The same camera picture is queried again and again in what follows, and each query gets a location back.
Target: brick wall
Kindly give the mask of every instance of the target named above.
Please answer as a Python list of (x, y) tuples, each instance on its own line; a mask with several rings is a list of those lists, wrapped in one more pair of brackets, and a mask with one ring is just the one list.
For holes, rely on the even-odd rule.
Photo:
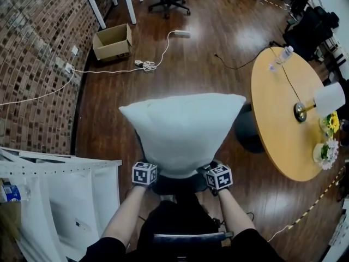
[[(111, 0), (96, 0), (105, 15)], [(87, 0), (0, 0), (0, 103), (42, 96), (82, 70), (99, 24)], [(71, 53), (73, 45), (78, 55)], [(0, 106), (0, 146), (69, 153), (80, 75), (64, 89)]]

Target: cardboard box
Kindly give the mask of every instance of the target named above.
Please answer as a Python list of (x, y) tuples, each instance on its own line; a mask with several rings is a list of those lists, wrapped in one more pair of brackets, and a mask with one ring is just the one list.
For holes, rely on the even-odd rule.
[(98, 60), (104, 62), (131, 55), (132, 35), (128, 24), (97, 32), (93, 37), (93, 50)]

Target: flower vase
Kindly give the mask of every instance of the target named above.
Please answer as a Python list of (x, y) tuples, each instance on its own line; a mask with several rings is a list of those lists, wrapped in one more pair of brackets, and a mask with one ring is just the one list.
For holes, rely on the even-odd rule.
[(328, 133), (329, 132), (329, 129), (328, 129), (327, 125), (325, 124), (325, 118), (320, 117), (318, 123), (320, 125), (321, 130), (324, 133)]
[(320, 164), (322, 161), (321, 158), (321, 149), (323, 147), (323, 144), (316, 144), (314, 147), (314, 150), (312, 151), (312, 158), (315, 163)]

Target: round wooden table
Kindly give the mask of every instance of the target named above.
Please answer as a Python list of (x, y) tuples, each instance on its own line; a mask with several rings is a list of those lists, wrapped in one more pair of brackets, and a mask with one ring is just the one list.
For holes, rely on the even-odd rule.
[(261, 142), (274, 165), (292, 180), (307, 181), (321, 171), (313, 161), (312, 151), (323, 134), (316, 109), (310, 110), (306, 121), (299, 123), (293, 106), (298, 101), (308, 105), (314, 92), (323, 85), (312, 67), (296, 53), (284, 64), (290, 82), (282, 67), (272, 72), (269, 64), (281, 50), (280, 47), (266, 49), (255, 61), (252, 109)]

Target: potted flower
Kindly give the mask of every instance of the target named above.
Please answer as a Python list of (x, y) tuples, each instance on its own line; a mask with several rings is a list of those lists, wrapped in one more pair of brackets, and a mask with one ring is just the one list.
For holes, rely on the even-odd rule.
[(338, 142), (328, 139), (324, 144), (317, 144), (312, 152), (312, 157), (323, 170), (332, 167), (338, 156)]
[(333, 137), (333, 134), (339, 130), (339, 120), (337, 112), (334, 111), (327, 117), (320, 118), (320, 127), (329, 137)]

